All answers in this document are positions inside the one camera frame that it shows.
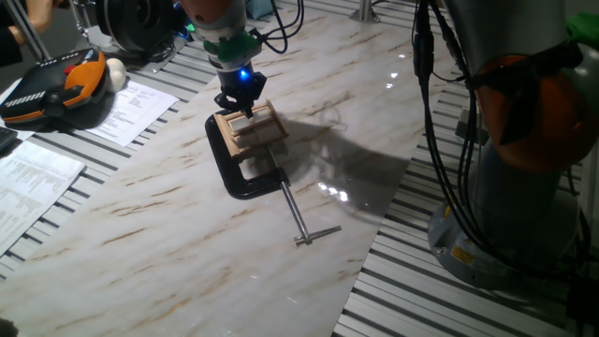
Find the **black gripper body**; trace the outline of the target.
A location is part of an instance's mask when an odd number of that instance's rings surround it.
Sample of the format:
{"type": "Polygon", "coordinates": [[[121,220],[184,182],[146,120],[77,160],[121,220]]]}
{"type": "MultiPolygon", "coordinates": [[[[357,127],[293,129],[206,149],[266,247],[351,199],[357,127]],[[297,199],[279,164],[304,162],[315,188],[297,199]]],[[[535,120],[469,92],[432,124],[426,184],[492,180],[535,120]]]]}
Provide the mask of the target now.
{"type": "Polygon", "coordinates": [[[259,99],[267,77],[255,72],[251,64],[233,71],[218,71],[220,93],[235,97],[241,103],[255,102],[259,99]]]}

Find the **person hand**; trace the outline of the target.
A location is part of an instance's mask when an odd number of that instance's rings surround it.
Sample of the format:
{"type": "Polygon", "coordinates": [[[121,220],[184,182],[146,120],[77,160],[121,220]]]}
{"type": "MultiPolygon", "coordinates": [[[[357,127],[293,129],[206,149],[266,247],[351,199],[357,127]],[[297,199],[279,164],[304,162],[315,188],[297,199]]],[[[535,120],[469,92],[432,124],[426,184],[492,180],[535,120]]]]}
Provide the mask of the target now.
{"type": "Polygon", "coordinates": [[[45,32],[52,21],[53,0],[26,0],[26,11],[30,23],[38,33],[45,32]]]}

